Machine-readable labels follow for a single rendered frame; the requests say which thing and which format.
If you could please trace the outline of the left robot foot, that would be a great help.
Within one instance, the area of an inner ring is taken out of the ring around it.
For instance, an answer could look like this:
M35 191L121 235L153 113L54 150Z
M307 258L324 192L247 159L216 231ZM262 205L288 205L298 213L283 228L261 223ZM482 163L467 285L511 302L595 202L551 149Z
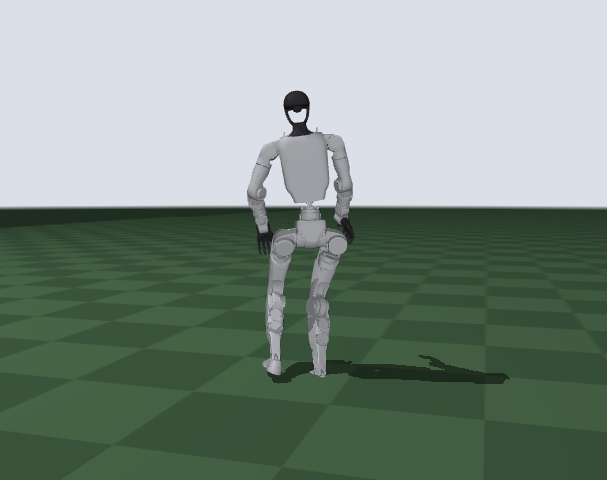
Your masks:
M262 365L267 369L268 372L275 375L281 375L282 362L277 359L277 356L275 356L273 360L271 360L270 357L268 360L263 361Z

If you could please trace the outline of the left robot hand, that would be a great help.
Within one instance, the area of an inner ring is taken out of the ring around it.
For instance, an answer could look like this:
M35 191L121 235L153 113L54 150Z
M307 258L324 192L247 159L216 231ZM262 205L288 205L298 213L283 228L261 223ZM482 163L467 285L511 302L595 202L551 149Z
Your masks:
M257 240L258 240L259 254L261 254L261 242L262 242L264 254L266 255L265 242L267 243L267 248L268 248L268 251L269 251L269 254L270 254L270 244L269 244L269 241L272 242L272 237L273 237L274 233L272 233L272 231L270 230L269 223L267 225L268 225L268 230L269 231L267 233L262 233L262 234L259 233L258 226L256 225L257 233L258 233Z

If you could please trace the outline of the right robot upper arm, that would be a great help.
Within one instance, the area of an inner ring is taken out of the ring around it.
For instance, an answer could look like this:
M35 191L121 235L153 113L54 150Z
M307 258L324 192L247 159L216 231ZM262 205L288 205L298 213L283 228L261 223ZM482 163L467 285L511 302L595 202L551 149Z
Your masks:
M324 135L327 150L333 152L332 160L338 178L334 180L334 188L338 193L343 193L352 190L352 180L350 177L349 162L345 150L343 139L338 135ZM346 157L346 158L345 158Z

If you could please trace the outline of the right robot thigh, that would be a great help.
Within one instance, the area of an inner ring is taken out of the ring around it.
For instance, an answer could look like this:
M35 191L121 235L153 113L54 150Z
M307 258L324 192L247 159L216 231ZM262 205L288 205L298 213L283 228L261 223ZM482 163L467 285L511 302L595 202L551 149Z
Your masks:
M326 228L326 246L320 247L312 271L307 313L314 317L323 317L327 303L326 292L336 272L340 255L347 250L347 239L343 232Z

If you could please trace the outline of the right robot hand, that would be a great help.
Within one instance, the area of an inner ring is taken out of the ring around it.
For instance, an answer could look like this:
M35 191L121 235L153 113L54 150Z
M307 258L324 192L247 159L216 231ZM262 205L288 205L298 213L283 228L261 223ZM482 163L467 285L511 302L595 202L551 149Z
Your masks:
M337 227L340 227L340 226L342 226L342 227L343 227L343 231L342 231L342 232L343 232L343 233L345 233L345 232L346 232L345 237L346 237L346 238L348 237L347 242L350 240L350 241L348 242L348 244L350 244L350 243L353 241L353 239L354 239L354 233L353 233L353 229L352 229L352 227L351 227L351 224L349 223L349 217L348 217L348 219L347 219L347 217L342 218L342 220L341 220L341 224L342 224L342 225L337 224ZM348 236L348 235L349 235L349 236Z

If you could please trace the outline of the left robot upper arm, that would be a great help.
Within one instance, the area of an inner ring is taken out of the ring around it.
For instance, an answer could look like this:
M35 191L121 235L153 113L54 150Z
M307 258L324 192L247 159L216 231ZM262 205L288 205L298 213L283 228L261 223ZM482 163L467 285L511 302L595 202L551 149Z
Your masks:
M258 156L257 162L253 169L252 178L247 190L249 198L261 201L266 197L267 191L263 186L263 182L267 178L271 169L270 161L279 156L279 140L265 144Z

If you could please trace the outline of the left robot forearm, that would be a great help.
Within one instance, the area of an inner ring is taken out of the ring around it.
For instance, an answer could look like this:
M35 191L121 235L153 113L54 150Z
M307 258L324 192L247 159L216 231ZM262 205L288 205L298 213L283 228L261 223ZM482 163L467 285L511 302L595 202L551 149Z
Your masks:
M255 217L255 222L258 226L259 229L259 233L267 233L268 230L268 217L267 217L267 212L265 209L265 202L264 199L261 201L257 201L254 199L251 199L248 197L247 195L247 200L248 200L248 204L250 209L253 211L253 215Z

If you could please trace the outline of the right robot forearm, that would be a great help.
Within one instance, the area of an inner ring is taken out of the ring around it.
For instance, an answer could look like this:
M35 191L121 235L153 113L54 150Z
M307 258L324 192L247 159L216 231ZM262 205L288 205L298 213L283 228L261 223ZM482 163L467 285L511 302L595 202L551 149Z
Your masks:
M352 185L353 185L353 183L352 183ZM347 191L347 192L343 192L343 193L337 192L337 202L336 202L336 206L335 206L334 220L339 225L342 225L341 224L342 218L347 217L347 219L348 219L349 206L350 206L350 201L352 200L352 196L353 196L353 187L352 187L352 190Z

